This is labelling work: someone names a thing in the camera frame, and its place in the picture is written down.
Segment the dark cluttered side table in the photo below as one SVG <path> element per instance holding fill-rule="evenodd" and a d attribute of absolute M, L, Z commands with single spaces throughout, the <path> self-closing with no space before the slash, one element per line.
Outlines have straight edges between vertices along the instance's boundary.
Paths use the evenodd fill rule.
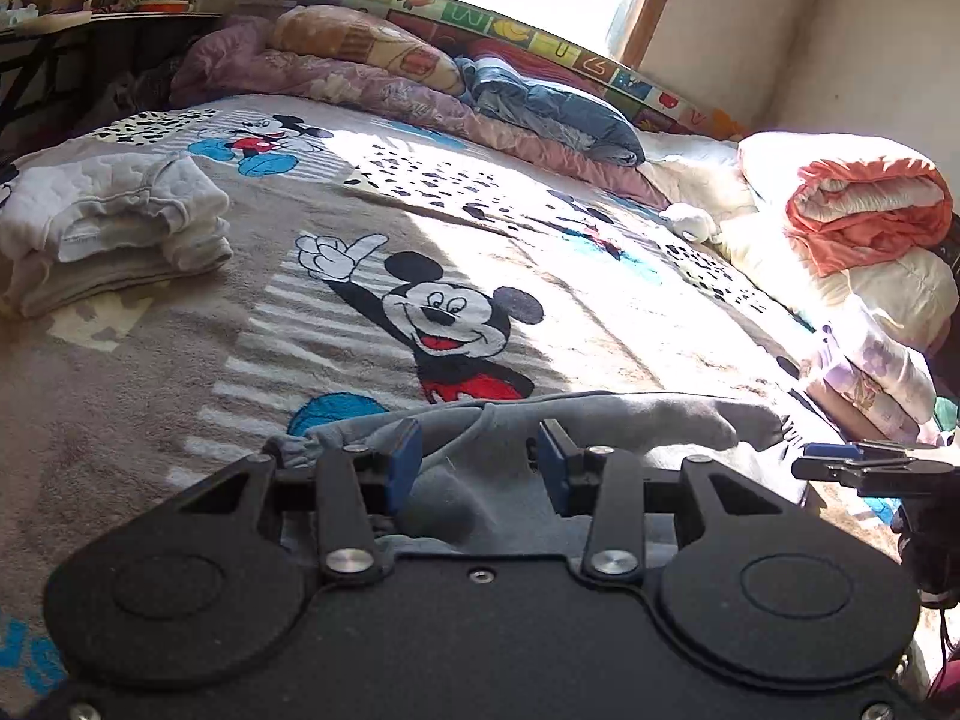
<path fill-rule="evenodd" d="M 21 0 L 37 20 L 2 29 L 2 160 L 169 107 L 189 47 L 236 0 Z"/>

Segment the folded white grey garment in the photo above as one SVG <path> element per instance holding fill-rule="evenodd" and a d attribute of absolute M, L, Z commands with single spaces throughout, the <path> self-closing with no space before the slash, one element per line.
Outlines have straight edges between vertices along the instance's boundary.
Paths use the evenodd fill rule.
<path fill-rule="evenodd" d="M 94 294 L 233 257 L 228 193 L 189 154 L 99 154 L 28 167 L 2 205 L 5 310 L 34 319 Z"/>

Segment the white purple floral folded cloth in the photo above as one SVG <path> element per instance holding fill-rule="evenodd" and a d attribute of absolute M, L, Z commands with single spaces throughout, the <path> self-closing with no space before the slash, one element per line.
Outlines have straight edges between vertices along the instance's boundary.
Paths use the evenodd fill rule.
<path fill-rule="evenodd" d="M 836 312 L 820 330 L 817 366 L 836 390 L 873 383 L 907 411 L 918 426 L 934 415 L 935 388 L 923 355 L 889 337 L 871 314 Z"/>

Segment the colourful alphabet foam mat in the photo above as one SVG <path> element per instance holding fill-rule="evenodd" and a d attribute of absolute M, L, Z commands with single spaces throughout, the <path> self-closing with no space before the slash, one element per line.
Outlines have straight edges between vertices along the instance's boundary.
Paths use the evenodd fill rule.
<path fill-rule="evenodd" d="M 706 135 L 734 142 L 747 135 L 747 128 L 724 110 L 698 109 L 617 60 L 496 11 L 459 0 L 299 1 L 304 5 L 342 5 L 381 16 L 451 55 L 462 54 L 470 44 L 483 39 L 519 50 L 578 76 L 590 93 L 605 99 L 646 132 Z"/>

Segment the orange patterned pillow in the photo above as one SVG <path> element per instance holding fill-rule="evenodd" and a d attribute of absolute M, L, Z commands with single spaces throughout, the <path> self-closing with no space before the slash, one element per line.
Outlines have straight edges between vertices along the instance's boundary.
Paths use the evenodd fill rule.
<path fill-rule="evenodd" d="M 379 16 L 351 8 L 295 7 L 275 21 L 270 46 L 382 68 L 451 96 L 466 91 L 459 67 L 448 54 Z"/>

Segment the blue folded blanket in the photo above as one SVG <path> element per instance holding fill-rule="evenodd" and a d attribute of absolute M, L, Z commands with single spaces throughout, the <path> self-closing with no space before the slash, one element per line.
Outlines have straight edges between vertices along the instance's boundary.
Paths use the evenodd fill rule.
<path fill-rule="evenodd" d="M 591 160 L 636 167 L 646 161 L 635 127 L 612 104 L 574 86 L 523 75 L 496 57 L 455 59 L 464 99 L 480 114 L 553 140 Z"/>

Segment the Mickey Mouse fleece blanket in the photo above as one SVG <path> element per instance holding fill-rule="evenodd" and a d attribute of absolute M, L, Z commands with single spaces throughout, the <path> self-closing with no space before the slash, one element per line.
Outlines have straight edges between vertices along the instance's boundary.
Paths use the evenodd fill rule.
<path fill-rule="evenodd" d="M 820 424 L 596 190 L 245 96 L 3 167 L 189 154 L 233 257 L 2 304 L 10 718 L 919 718 L 900 566 L 800 504 Z M 420 422 L 389 570 L 322 583 L 314 465 Z M 579 574 L 539 422 L 640 459 L 641 583 Z"/>

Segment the lavender folded cloth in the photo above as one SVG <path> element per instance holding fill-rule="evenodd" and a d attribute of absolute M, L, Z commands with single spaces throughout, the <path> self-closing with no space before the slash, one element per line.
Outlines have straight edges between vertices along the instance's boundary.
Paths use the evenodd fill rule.
<path fill-rule="evenodd" d="M 873 383 L 853 383 L 836 390 L 830 382 L 812 379 L 804 383 L 804 392 L 853 439 L 901 444 L 918 439 L 918 422 Z"/>

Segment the pink purple quilt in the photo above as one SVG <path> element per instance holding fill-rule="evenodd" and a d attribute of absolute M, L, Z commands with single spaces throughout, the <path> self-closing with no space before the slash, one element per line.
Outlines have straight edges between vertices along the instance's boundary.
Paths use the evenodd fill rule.
<path fill-rule="evenodd" d="M 450 94 L 382 68 L 267 46 L 270 21 L 233 16 L 190 48 L 171 82 L 169 101 L 193 106 L 229 94 L 275 94 L 364 110 L 387 121 L 446 133 L 534 166 L 595 185 L 647 208 L 669 205 L 636 167 L 591 160 L 561 143 L 478 114 Z"/>

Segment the cream duvet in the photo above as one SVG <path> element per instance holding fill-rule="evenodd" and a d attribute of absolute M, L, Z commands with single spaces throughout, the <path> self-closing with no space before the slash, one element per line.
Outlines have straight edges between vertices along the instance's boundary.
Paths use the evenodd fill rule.
<path fill-rule="evenodd" d="M 742 142 L 646 133 L 641 171 L 713 218 L 721 255 L 812 323 L 859 299 L 890 337 L 929 351 L 958 309 L 935 248 L 952 226 L 926 154 L 851 133 L 758 132 Z"/>

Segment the orange white rolled comforter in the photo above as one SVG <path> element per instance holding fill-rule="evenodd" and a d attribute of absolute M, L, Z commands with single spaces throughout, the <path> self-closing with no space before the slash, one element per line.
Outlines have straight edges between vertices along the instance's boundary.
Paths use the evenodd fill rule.
<path fill-rule="evenodd" d="M 819 277 L 929 249 L 952 224 L 939 167 L 889 138 L 760 132 L 739 143 L 737 160 Z"/>

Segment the white plush toy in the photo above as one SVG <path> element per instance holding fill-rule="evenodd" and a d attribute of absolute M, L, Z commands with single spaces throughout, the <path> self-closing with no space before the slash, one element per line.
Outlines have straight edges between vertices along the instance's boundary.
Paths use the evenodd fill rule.
<path fill-rule="evenodd" d="M 713 220 L 708 211 L 688 203 L 672 203 L 661 211 L 661 218 L 665 226 L 674 232 L 675 236 L 686 242 L 716 242 L 719 239 L 719 224 Z"/>

